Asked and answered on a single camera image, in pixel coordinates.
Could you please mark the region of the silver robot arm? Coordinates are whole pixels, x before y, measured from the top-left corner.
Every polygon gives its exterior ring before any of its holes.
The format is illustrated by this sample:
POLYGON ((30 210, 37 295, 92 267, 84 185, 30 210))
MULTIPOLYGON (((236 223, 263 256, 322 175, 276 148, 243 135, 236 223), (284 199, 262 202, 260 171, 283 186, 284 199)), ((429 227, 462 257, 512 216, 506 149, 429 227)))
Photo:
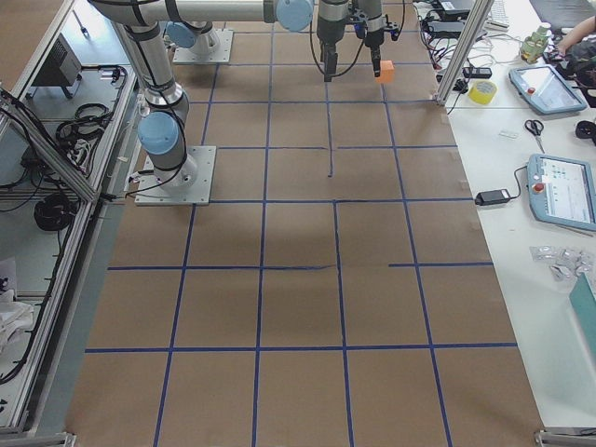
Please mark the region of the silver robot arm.
POLYGON ((138 127, 142 148, 154 169, 158 191, 167 197, 187 193, 200 181, 199 165, 187 148, 185 121, 189 100, 172 71, 160 23, 184 29, 197 24, 210 33, 213 20, 279 23, 299 32, 313 21, 312 1, 93 1, 91 3, 120 32, 132 68, 142 80, 148 114, 138 127))
MULTIPOLYGON (((337 43, 345 34, 345 27, 354 27, 360 47, 370 50, 372 70, 379 79, 388 70, 384 68, 381 57, 381 46, 388 34, 392 41, 397 41, 403 28, 383 12, 380 1, 320 1, 317 16, 313 13, 312 1, 267 1, 266 5, 275 13, 275 19, 286 30, 291 32, 309 29, 311 37, 319 41, 320 55, 313 58, 318 70, 323 74, 325 82, 349 72, 337 71, 337 43)), ((167 23, 165 34, 177 46, 191 52, 206 56, 219 48, 219 37, 210 21, 186 21, 174 19, 167 23)))

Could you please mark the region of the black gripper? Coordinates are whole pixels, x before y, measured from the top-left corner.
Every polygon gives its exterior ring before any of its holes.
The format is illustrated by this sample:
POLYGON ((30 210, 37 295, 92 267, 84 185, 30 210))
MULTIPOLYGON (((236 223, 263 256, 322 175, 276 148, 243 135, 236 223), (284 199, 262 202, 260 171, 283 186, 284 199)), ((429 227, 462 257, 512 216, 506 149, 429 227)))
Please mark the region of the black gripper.
POLYGON ((391 21, 383 11, 381 0, 352 1, 349 7, 349 23, 354 26, 358 39, 370 49, 373 75, 381 75, 381 50, 385 42, 385 35, 389 34, 392 41, 400 36, 400 24, 391 21))
MULTIPOLYGON (((321 0, 318 2, 317 36, 325 46, 334 46, 343 39, 348 21, 347 0, 321 0)), ((336 76, 338 54, 335 50, 322 51, 323 76, 331 82, 336 76)))

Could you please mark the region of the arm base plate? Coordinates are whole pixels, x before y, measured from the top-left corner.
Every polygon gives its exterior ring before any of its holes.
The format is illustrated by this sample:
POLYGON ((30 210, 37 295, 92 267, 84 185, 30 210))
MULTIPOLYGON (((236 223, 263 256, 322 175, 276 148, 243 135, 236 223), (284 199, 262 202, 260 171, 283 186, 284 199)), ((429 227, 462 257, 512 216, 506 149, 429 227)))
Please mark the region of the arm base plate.
POLYGON ((212 29, 206 34, 185 34, 174 37, 173 63, 178 65, 206 65, 230 61, 234 31, 212 29))
POLYGON ((182 169, 173 180, 163 185, 176 170, 169 175, 156 171, 140 179, 140 193, 134 201, 138 206, 181 206, 210 204, 212 177, 217 148, 215 146, 189 146, 182 169))

